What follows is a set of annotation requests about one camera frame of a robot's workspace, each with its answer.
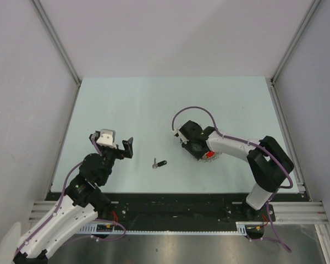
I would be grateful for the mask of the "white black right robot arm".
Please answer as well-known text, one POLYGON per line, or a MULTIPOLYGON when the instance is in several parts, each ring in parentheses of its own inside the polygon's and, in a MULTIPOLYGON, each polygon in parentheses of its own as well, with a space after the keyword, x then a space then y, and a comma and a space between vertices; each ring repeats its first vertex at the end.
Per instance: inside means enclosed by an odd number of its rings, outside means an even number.
POLYGON ((238 158, 249 164, 255 184, 241 206, 244 218, 255 221, 262 215, 262 208, 280 189, 291 189, 290 173, 294 164, 275 138, 245 140, 220 134, 213 126, 202 128, 188 121, 173 129, 182 148, 196 160, 210 161, 221 154, 238 158))

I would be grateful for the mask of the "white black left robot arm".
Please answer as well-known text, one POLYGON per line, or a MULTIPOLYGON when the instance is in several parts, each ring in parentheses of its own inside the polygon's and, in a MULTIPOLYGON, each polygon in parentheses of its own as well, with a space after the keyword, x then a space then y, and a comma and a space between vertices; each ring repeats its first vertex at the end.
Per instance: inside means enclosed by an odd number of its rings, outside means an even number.
POLYGON ((107 144, 107 134, 96 132, 90 136, 96 152, 88 154, 71 171, 78 170, 72 179, 65 179, 59 200, 19 240, 14 263, 47 263, 49 258, 80 228, 96 219, 106 219, 111 201, 101 191, 116 160, 132 158, 133 139, 107 144))

